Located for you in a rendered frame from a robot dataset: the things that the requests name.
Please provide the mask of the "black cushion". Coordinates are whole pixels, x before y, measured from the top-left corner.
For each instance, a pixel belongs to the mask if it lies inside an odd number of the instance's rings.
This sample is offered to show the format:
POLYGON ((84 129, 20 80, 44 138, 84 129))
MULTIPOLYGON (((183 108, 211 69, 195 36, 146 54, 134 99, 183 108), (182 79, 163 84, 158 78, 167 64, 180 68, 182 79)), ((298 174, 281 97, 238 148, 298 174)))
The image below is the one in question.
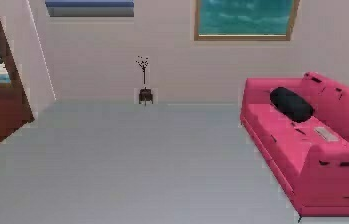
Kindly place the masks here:
POLYGON ((270 101, 279 112, 297 123, 309 120, 314 114, 313 107, 304 98, 285 87, 273 89, 270 101))

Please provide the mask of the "bare twig house plant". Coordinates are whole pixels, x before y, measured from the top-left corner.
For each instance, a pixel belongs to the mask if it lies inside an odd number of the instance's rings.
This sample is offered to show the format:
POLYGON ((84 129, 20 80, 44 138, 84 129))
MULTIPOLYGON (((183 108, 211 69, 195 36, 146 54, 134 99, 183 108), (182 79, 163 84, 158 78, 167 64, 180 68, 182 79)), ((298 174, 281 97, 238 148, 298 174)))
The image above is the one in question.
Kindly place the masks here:
POLYGON ((148 57, 138 56, 136 63, 142 69, 143 74, 143 87, 139 91, 138 103, 144 103, 144 105, 147 105, 148 101, 154 103, 152 90, 146 86, 146 71, 149 65, 148 57))

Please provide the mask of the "grey remote control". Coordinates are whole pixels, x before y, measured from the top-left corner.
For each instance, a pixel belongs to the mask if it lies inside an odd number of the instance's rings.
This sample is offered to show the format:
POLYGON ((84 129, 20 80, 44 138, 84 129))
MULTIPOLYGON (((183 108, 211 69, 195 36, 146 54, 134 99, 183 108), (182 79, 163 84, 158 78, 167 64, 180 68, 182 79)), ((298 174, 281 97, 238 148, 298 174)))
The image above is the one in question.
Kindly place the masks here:
POLYGON ((314 131, 327 142, 338 141, 338 137, 325 127, 315 127, 314 131))

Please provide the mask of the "brown wooden shelf unit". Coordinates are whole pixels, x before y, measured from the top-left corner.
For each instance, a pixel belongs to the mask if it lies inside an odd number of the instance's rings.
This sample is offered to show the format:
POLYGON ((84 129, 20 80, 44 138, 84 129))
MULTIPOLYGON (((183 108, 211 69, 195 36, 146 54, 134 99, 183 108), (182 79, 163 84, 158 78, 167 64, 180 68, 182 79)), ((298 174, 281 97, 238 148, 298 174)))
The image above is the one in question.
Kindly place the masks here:
POLYGON ((2 22, 0 18, 0 64, 5 64, 11 82, 0 83, 0 142, 34 120, 2 22))

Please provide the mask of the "blue and grey wall picture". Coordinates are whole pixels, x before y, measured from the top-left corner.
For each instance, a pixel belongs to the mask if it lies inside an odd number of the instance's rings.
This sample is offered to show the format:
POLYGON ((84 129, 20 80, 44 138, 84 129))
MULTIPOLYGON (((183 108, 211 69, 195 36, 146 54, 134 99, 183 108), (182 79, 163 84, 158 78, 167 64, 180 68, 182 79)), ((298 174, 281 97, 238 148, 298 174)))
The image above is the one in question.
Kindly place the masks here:
POLYGON ((134 0, 45 0, 51 17, 133 17, 134 0))

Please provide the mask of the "pink sofa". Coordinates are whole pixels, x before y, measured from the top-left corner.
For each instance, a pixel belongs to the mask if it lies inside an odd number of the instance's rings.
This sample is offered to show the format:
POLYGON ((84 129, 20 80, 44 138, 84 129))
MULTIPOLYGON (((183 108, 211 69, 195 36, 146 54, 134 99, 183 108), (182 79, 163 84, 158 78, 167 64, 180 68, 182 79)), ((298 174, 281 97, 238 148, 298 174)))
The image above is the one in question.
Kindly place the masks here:
POLYGON ((240 120, 300 216, 349 217, 349 86, 316 72, 249 78, 240 120), (313 116, 297 123, 279 112, 270 101, 277 87, 304 98, 313 116), (315 127, 338 141, 325 141, 315 127))

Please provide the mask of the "wood framed sea picture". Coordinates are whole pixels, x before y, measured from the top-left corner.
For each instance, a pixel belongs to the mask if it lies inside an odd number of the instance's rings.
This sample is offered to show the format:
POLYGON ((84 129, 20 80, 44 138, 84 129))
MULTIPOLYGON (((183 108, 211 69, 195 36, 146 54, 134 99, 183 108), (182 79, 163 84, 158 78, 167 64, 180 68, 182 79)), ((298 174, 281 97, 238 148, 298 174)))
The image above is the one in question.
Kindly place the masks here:
POLYGON ((290 41, 301 0, 195 0, 195 41, 290 41))

